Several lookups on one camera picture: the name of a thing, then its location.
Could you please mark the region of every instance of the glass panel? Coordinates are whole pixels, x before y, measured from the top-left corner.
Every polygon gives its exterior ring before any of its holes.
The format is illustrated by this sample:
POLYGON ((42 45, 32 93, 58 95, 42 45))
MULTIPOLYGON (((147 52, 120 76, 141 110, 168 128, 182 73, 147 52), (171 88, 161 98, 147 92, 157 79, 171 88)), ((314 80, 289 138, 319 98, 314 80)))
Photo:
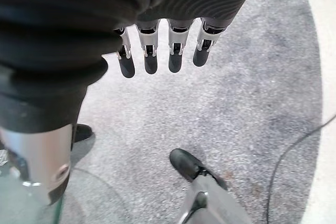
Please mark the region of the glass panel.
POLYGON ((43 206, 29 193, 29 188, 10 174, 6 151, 0 150, 0 223, 57 224, 62 199, 43 206))

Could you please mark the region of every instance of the floor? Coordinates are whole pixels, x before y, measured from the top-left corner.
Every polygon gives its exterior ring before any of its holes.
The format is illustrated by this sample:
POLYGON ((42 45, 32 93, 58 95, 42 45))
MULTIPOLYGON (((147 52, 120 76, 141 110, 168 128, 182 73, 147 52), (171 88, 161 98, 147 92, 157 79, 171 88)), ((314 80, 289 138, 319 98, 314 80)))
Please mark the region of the floor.
MULTIPOLYGON (((61 223, 175 223, 188 187, 169 164, 176 147, 222 175, 253 222, 265 223, 277 159, 336 112, 335 15, 335 0, 247 0, 201 68, 191 60, 195 21, 177 74, 163 20, 153 76, 131 27, 136 75, 125 79, 107 55, 109 71, 89 88, 79 122, 96 136, 74 148, 61 223)), ((334 123, 281 163, 271 224, 334 223, 335 134, 334 123)))

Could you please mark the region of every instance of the robotic finger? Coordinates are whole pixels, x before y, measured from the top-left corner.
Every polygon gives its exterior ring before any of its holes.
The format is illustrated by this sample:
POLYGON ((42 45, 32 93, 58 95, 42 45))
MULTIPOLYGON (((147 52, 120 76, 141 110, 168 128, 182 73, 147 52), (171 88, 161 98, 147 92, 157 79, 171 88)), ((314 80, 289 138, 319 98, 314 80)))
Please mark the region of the robotic finger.
POLYGON ((115 32, 122 38, 122 47, 117 52, 121 73, 126 78, 132 78, 135 74, 135 68, 127 28, 123 27, 115 30, 115 32))
POLYGON ((199 29, 197 46, 193 57, 195 66, 201 67, 206 63, 211 48, 216 44, 220 35, 226 30, 228 23, 220 24, 221 27, 216 27, 215 25, 216 23, 213 19, 202 18, 202 25, 199 29))
POLYGON ((159 22, 160 20, 153 20, 150 22, 138 22, 136 25, 144 54, 145 70, 149 74, 156 73, 158 69, 156 52, 159 39, 159 22))
POLYGON ((187 42, 189 29, 193 23, 191 20, 168 19, 169 24, 169 70, 177 73, 182 65, 182 53, 187 42))

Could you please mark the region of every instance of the black fingertip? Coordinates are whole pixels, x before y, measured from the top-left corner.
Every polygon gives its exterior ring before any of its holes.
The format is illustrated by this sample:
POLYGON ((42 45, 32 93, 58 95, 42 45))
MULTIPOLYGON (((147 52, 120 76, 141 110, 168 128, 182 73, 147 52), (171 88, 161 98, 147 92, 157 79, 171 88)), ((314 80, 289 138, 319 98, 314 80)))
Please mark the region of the black fingertip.
POLYGON ((177 73, 181 69, 182 65, 182 55, 179 53, 174 53, 173 55, 169 54, 169 70, 172 73, 177 73))
POLYGON ((197 48, 194 52, 193 62, 194 65, 197 67, 203 66, 207 59, 208 59, 209 52, 206 51, 206 49, 202 49, 202 51, 198 51, 197 48))
POLYGON ((151 55, 148 55, 147 57, 145 57, 145 70, 147 73, 149 74, 154 74, 156 73, 157 69, 158 69, 158 63, 157 63, 157 59, 156 56, 153 57, 151 55))
POLYGON ((119 65, 122 75, 126 78, 132 78, 135 75, 135 68, 132 57, 129 59, 126 57, 121 57, 121 60, 119 60, 119 65))

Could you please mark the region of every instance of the person's foot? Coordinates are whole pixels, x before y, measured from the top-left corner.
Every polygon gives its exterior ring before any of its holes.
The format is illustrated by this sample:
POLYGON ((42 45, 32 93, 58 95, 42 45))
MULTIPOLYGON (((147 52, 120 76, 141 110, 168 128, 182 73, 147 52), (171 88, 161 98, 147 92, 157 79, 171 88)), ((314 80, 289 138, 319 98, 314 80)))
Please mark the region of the person's foot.
POLYGON ((74 143, 88 139, 92 135, 93 135, 93 131, 90 126, 78 123, 77 128, 76 128, 76 136, 74 139, 74 143))

